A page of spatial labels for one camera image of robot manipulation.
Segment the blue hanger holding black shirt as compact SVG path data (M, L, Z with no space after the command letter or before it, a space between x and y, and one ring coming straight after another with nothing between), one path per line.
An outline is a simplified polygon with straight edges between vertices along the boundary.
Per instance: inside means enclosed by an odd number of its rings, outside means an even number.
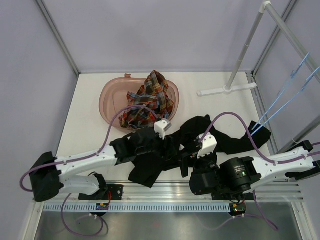
M308 84L313 80L313 78L316 76L316 74L320 71L320 68L317 67L305 80L305 83L302 85L301 89L289 100L287 101L284 105L282 105L278 110L276 110L270 117L267 118L267 120L265 120L262 123L262 120L264 118L266 118L268 116L268 113L270 112L270 110L275 106L275 104L278 102L278 100L281 98L281 96L285 93L285 91L287 90L287 88L290 86L290 84L293 82L294 80L294 75L292 75L290 77L290 80L287 81L287 83L285 84L285 87L282 88L282 90L280 91L280 93L277 95L276 99L274 100L274 102L270 105L270 107L268 108L268 110L262 115L262 117L259 119L259 121L254 125L254 127L252 128L253 132L251 133L251 135L255 135L257 132L259 132L262 127L264 127L267 123L269 123L272 119L274 119L282 110L284 110L291 102L293 102L299 95L302 94L302 92L305 91L305 89L307 88Z

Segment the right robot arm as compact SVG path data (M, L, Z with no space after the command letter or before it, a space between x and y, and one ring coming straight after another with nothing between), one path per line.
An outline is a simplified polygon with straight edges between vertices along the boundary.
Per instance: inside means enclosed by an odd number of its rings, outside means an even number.
M189 179L189 188L196 195L211 195L213 200L240 202L259 187L277 180L296 181L315 177L320 173L320 162L313 145L303 141L289 151L267 158L261 156L235 157L216 165L213 155L196 160Z

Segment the red plaid shirt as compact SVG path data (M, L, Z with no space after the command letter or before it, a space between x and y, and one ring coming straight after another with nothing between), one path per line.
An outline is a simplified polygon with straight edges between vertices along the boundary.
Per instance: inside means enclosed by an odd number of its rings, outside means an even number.
M131 107L119 116L122 128L137 130L152 127L163 118L168 119L172 114L175 102L168 96L169 83L166 78L153 70L139 90L128 92L126 99Z

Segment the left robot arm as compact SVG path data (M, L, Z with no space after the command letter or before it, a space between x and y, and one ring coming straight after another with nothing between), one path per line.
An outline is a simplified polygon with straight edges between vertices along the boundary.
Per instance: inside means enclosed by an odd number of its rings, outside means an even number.
M45 202L58 194L84 194L100 200L107 195L106 181L101 174L82 173L105 166L117 166L135 160L171 160L178 151L171 136L162 137L152 128L139 129L106 144L102 150L68 157L43 153L32 166L29 175L36 202Z

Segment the black shirt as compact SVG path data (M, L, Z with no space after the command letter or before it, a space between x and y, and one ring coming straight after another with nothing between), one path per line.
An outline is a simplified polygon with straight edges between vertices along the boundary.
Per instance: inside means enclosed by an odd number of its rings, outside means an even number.
M195 150L194 140L200 134L203 134L211 124L210 116L195 116L187 120L178 131L168 136L172 141L176 151L183 146L185 150ZM217 141L214 154L225 153L234 155L254 150L254 147L247 134L241 138L233 138L227 134L216 130L212 127L209 130ZM134 168L130 172L128 180L152 188L159 175L163 171L172 170L179 167L179 157L176 155L168 160L155 158L152 153L137 156L133 161Z

